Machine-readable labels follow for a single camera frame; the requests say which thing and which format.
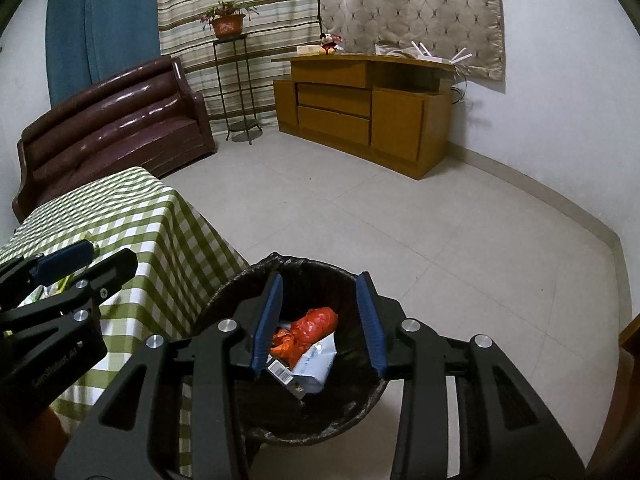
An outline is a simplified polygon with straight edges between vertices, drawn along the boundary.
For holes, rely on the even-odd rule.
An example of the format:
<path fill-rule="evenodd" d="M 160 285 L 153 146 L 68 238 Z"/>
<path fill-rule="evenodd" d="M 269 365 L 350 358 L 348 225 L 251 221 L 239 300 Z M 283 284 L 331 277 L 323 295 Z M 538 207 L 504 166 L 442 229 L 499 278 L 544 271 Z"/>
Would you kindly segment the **beige box on cabinet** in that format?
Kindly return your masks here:
<path fill-rule="evenodd" d="M 303 44 L 296 47 L 297 55 L 320 55 L 324 52 L 324 49 L 318 44 Z"/>

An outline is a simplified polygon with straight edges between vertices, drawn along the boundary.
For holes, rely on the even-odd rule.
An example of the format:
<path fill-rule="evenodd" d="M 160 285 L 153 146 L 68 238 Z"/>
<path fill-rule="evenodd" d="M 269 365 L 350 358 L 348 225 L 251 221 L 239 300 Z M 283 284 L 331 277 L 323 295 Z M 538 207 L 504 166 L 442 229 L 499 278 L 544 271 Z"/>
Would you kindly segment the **green checkered tablecloth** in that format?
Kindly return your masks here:
<path fill-rule="evenodd" d="M 2 263 L 51 255 L 80 240 L 93 244 L 93 263 L 124 248 L 136 275 L 97 307 L 106 356 L 44 410 L 1 404 L 1 474 L 6 479 L 55 479 L 66 446 L 116 375 L 149 337 L 169 342 L 198 336 L 198 315 L 243 259 L 172 188 L 134 168 L 87 184 L 39 207 L 18 229 Z M 192 382 L 183 379 L 179 459 L 192 440 Z"/>

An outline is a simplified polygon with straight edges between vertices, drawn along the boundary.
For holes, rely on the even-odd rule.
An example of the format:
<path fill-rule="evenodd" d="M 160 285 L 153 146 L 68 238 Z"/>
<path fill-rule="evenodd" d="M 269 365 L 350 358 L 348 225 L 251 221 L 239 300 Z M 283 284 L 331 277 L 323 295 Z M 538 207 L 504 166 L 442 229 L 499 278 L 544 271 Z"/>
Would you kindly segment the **blue curtain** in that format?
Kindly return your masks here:
<path fill-rule="evenodd" d="M 157 0 L 48 0 L 46 65 L 53 106 L 159 56 Z"/>

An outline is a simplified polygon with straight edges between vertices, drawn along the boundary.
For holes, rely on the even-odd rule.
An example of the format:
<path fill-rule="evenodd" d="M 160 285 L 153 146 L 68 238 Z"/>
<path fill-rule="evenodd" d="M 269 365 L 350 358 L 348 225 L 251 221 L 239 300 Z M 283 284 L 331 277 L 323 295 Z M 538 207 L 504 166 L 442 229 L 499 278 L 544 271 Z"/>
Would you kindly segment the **wooden tv cabinet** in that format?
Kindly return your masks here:
<path fill-rule="evenodd" d="M 279 129 L 422 179 L 445 157 L 454 68 L 389 55 L 286 58 L 273 81 Z"/>

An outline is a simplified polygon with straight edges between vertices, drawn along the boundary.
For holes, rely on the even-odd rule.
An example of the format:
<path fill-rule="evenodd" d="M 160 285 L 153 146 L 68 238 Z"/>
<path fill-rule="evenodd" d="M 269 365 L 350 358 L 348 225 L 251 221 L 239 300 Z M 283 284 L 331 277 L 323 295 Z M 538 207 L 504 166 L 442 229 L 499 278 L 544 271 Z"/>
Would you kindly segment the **mickey mouse toy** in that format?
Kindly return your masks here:
<path fill-rule="evenodd" d="M 320 35 L 320 52 L 326 55 L 342 52 L 343 38 L 340 35 L 334 35 L 330 32 L 322 32 Z"/>

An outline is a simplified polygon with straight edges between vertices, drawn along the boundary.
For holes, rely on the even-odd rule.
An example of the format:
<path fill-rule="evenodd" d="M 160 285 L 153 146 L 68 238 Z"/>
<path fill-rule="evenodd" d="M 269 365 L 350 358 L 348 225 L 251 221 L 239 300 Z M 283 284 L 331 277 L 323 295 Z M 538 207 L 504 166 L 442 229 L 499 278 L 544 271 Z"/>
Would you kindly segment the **black metal plant stand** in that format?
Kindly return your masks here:
<path fill-rule="evenodd" d="M 264 130 L 254 96 L 247 33 L 215 39 L 213 52 L 226 140 L 253 145 Z"/>

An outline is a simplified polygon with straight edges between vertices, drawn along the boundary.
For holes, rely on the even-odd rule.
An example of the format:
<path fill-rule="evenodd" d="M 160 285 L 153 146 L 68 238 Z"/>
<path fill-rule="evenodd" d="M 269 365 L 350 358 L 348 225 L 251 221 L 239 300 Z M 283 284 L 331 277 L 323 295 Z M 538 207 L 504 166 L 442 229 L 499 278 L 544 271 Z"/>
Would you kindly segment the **potted plant orange pot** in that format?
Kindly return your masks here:
<path fill-rule="evenodd" d="M 226 40 L 240 36 L 244 18 L 252 14 L 258 14 L 256 6 L 234 0 L 220 0 L 200 15 L 200 22 L 217 39 Z"/>

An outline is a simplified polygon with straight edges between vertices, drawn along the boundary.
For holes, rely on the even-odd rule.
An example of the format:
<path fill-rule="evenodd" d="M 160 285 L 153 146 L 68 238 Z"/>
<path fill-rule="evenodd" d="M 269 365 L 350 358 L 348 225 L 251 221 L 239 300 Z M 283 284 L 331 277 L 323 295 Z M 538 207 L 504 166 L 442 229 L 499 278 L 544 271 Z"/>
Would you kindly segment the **striped green curtain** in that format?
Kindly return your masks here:
<path fill-rule="evenodd" d="M 297 47 L 318 44 L 318 0 L 157 0 L 160 50 L 204 98 L 213 133 L 272 115 L 272 83 Z"/>

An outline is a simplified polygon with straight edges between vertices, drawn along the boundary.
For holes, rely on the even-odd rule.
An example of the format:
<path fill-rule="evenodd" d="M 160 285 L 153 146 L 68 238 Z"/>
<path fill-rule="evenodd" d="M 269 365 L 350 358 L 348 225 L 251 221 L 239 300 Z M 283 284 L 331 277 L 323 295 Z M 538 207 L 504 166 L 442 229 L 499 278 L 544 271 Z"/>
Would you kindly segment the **orange plastic bag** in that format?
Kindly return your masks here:
<path fill-rule="evenodd" d="M 338 315 L 329 307 L 310 309 L 290 327 L 279 327 L 271 339 L 270 354 L 293 368 L 317 341 L 333 333 Z"/>

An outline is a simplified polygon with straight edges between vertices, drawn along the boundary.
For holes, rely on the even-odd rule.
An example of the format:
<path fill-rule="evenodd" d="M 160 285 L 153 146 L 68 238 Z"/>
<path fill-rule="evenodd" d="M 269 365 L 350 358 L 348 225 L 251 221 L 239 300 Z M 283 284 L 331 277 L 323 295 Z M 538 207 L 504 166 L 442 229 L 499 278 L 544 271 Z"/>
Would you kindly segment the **dark red leather sofa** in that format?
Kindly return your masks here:
<path fill-rule="evenodd" d="M 50 200 L 131 167 L 160 178 L 216 151 L 204 96 L 178 58 L 162 55 L 78 92 L 23 130 L 14 216 L 24 221 Z"/>

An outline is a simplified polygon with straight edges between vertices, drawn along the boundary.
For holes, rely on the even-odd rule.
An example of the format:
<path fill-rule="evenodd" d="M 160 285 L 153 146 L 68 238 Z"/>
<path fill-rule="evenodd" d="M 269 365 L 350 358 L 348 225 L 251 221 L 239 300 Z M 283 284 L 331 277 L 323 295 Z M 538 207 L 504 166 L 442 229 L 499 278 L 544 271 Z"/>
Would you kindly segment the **white green tube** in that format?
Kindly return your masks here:
<path fill-rule="evenodd" d="M 299 358 L 292 374 L 303 393 L 319 393 L 324 388 L 336 355 L 334 333 L 330 333 Z"/>

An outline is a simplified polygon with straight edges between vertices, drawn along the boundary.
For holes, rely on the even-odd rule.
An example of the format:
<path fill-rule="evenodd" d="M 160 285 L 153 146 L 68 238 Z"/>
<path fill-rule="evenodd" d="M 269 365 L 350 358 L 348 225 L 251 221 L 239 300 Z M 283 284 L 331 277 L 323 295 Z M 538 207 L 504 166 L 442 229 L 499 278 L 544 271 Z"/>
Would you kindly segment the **beige diamond pattern curtain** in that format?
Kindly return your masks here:
<path fill-rule="evenodd" d="M 502 0 L 320 0 L 322 28 L 349 53 L 458 58 L 469 77 L 502 81 Z"/>

